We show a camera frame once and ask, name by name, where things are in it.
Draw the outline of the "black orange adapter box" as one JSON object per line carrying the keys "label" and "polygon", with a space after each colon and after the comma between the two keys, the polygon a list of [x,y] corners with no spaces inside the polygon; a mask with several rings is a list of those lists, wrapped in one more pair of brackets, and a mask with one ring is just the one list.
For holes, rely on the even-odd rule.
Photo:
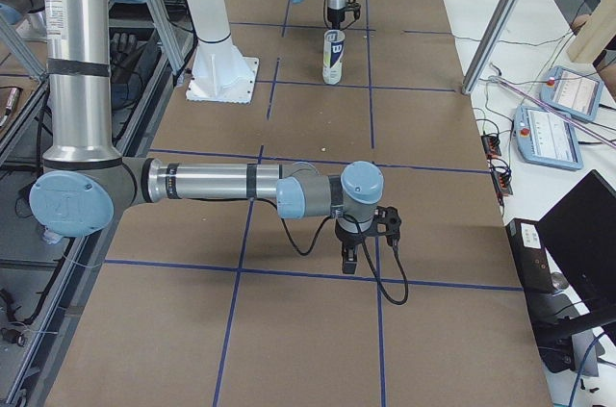
{"label": "black orange adapter box", "polygon": [[498,134],[483,134],[481,142],[487,158],[501,156],[501,140]]}

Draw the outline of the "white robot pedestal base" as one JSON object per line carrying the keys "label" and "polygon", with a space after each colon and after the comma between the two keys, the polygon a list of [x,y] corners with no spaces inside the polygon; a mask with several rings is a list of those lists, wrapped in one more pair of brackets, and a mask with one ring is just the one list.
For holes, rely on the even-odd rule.
{"label": "white robot pedestal base", "polygon": [[187,89],[190,101],[247,104],[259,60],[234,44],[224,0],[187,0],[198,41]]}

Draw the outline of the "wooden beam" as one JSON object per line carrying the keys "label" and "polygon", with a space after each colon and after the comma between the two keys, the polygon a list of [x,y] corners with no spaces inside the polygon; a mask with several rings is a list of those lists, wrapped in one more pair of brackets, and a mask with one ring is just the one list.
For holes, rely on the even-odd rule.
{"label": "wooden beam", "polygon": [[570,60],[590,64],[615,37],[615,0],[600,0],[568,48]]}

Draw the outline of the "teach pendant tablet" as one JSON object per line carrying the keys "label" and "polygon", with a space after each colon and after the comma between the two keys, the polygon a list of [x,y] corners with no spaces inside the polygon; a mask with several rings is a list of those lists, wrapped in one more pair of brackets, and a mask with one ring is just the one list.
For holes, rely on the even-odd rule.
{"label": "teach pendant tablet", "polygon": [[574,127],[553,113],[521,105],[514,115],[514,137],[526,163],[571,171],[583,168]]}
{"label": "teach pendant tablet", "polygon": [[601,79],[558,65],[548,72],[540,98],[559,111],[590,122],[596,118],[603,90]]}

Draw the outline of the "white tennis ball can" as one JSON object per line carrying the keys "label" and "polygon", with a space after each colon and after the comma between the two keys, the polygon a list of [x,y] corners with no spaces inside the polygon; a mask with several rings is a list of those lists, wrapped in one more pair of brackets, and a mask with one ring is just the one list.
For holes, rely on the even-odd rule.
{"label": "white tennis ball can", "polygon": [[342,79],[345,40],[342,30],[328,30],[324,33],[322,79],[327,85],[336,85]]}

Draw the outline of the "blue tape strip lengthwise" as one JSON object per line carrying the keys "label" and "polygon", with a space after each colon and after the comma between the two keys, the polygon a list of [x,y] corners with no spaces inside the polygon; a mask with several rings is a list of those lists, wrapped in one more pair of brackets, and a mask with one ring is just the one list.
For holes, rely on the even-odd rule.
{"label": "blue tape strip lengthwise", "polygon": [[[370,140],[371,149],[375,149],[375,128],[373,115],[372,98],[372,28],[370,23],[370,1],[365,0],[365,23],[366,23],[366,50],[367,50],[367,78],[369,90],[369,113],[370,113]],[[374,239],[374,264],[376,266],[377,277],[380,279],[380,249],[379,240]],[[379,356],[379,387],[380,387],[380,406],[387,406],[386,392],[386,369],[385,369],[385,350],[384,350],[384,327],[383,327],[383,295],[378,283],[376,284],[376,309],[377,309],[377,335],[378,335],[378,356]]]}

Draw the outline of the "aluminium frame post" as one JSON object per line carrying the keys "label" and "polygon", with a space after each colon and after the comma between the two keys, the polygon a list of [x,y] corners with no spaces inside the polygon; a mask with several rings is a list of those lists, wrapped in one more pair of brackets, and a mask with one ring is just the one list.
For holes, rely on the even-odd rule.
{"label": "aluminium frame post", "polygon": [[471,94],[478,83],[517,2],[518,0],[499,0],[465,74],[461,87],[463,94]]}

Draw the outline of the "upper teach pendant tablet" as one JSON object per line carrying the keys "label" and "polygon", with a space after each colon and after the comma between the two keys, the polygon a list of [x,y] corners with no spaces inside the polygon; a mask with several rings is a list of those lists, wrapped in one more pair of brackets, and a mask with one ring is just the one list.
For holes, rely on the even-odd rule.
{"label": "upper teach pendant tablet", "polygon": [[558,65],[548,72],[540,98],[559,111],[590,122],[596,118],[603,90],[601,79]]}

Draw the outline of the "black laptop computer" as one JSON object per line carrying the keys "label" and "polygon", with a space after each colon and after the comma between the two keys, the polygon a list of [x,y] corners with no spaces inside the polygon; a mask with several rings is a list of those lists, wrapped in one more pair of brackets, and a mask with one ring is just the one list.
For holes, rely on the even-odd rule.
{"label": "black laptop computer", "polygon": [[[535,341],[548,369],[573,369],[574,336],[595,327],[615,338],[615,190],[590,170],[540,220],[506,226]],[[588,312],[567,317],[556,305],[552,258]]]}

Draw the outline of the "blue tape strip crosswise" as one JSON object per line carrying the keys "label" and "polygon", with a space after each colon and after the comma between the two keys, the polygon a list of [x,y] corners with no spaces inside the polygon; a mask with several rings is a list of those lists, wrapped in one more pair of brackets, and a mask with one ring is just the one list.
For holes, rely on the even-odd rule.
{"label": "blue tape strip crosswise", "polygon": [[[194,270],[206,270],[212,272],[240,272],[246,274],[267,275],[267,276],[284,276],[295,278],[314,278],[321,280],[337,280],[337,281],[352,281],[352,282],[375,282],[373,277],[365,276],[350,276],[340,274],[326,274],[316,272],[301,272],[301,271],[287,271],[287,270],[274,270],[274,269],[262,269],[262,268],[246,268],[246,267],[221,267],[221,266],[209,266],[209,265],[194,265],[194,264],[182,264],[182,263],[163,263],[163,262],[148,262],[148,261],[134,261],[134,260],[122,260],[122,259],[110,259],[103,262],[105,265],[116,266],[136,266],[136,267],[158,267],[158,268],[175,268],[175,269],[194,269]],[[521,293],[523,289],[521,287],[513,286],[498,286],[498,285],[485,285],[485,284],[465,284],[458,282],[443,282],[443,281],[422,281],[422,280],[407,280],[406,283],[412,286],[421,287],[439,287],[439,288],[452,288],[452,289],[468,289],[468,290],[485,290],[485,291],[499,291],[499,292],[513,292]]]}

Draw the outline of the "lower teach pendant tablet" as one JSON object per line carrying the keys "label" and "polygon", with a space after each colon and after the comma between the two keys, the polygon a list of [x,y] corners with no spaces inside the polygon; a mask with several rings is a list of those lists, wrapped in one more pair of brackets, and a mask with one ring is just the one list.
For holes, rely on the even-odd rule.
{"label": "lower teach pendant tablet", "polygon": [[574,127],[553,113],[521,105],[514,115],[514,137],[526,163],[571,171],[583,168]]}

